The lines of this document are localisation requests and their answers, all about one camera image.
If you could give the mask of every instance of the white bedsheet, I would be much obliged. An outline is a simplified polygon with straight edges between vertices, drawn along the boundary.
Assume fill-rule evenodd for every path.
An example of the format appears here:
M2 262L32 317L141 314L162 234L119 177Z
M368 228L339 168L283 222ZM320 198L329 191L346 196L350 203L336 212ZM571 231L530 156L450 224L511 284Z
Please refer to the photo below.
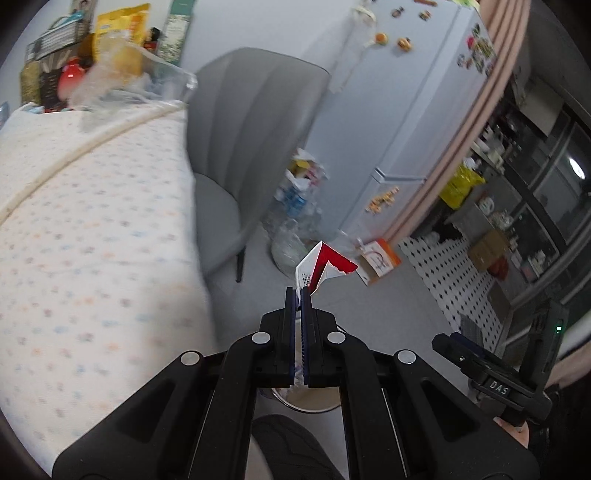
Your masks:
M71 113L40 116L60 126L51 141L35 141L43 120L30 113L29 131L18 128L28 148L8 140L10 122L0 137L0 206L14 210L0 225L0 408L47 472L180 353L216 351L191 232L185 111L95 133L118 136L74 161L89 144L78 112L63 128Z

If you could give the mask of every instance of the red object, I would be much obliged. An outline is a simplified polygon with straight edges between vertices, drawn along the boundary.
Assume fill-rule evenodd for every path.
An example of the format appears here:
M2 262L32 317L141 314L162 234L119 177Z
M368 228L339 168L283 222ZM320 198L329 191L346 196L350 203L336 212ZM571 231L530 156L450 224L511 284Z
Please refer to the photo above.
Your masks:
M158 47L157 41L145 41L144 48L149 52L156 53L156 48Z
M318 282L328 262L346 274L357 270L356 264L323 242L322 246L320 247L320 252L318 253L318 258L316 259L316 264L314 265L314 271L311 275L309 285L310 293L312 293L318 287Z
M499 280L506 280L507 275L509 274L509 264L507 263L507 259L505 257L500 257L499 260L488 267L488 273Z
M84 78L84 69L78 65L78 58L70 60L61 71L57 84L57 97L65 102Z

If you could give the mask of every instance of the clear plastic container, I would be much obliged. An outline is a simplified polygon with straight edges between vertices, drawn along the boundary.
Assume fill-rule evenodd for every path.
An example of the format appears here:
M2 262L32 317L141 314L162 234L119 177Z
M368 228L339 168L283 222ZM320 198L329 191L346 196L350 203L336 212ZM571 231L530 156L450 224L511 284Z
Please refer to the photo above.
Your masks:
M298 227L293 218L286 220L271 243L271 256L275 265L292 279L296 277L296 266L308 254L308 249L298 236Z
M322 220L322 209L316 206L315 202L310 202L298 218L298 236L302 243L312 250L321 240L319 227Z
M77 110L113 111L139 103L177 105L187 102L197 78L125 39L107 34L100 41L100 59L72 92Z

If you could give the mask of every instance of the plastic bag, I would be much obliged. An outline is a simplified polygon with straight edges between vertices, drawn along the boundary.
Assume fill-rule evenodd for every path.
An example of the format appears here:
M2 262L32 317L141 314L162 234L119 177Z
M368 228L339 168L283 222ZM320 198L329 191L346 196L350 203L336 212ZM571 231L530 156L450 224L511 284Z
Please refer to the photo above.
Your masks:
M495 212L489 217L490 223L499 230L507 230L513 224L513 217L507 212Z
M170 105L187 102L197 88L193 73L126 41L121 33L105 35L100 52L100 60L72 92L72 108L112 111L139 103Z
M478 173L467 168L464 164L456 170L455 175L450 181L447 182L445 188L439 194L441 200L443 200L450 208L458 210L461 207L462 202L472 190L472 187L486 183Z
M428 247L436 247L441 236L437 232L431 232L423 237L423 241Z
M99 15L96 18L96 33L92 42L92 55L95 60L98 60L102 53L103 37L115 32L123 33L129 41L141 46L144 43L149 10L150 4L142 4Z

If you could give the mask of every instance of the fridge magnet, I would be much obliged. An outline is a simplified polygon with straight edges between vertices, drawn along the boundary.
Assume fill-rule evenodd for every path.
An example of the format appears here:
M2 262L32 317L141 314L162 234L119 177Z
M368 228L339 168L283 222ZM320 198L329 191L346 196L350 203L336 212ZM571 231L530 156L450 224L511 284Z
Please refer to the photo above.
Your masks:
M476 65L476 70L478 70L478 73L484 72L484 59L475 58L474 64Z
M398 46L403 50L403 51L411 51L413 49L413 44L410 41L410 38L406 37L406 38L399 38L398 39Z
M492 69L495 68L496 65L496 56L493 57L493 59L489 62L489 64L486 66L486 76L490 77L492 74Z
M399 187L394 187L385 193L380 193L371 199L369 205L365 209L366 212L379 213L384 207L389 207L394 203L394 197L400 191Z
M388 36L384 32L378 32L375 34L374 41L377 45L386 46L388 45Z
M478 42L476 43L476 48L482 52L486 59L492 57L494 50L492 48L491 42L489 42L485 38L479 38Z

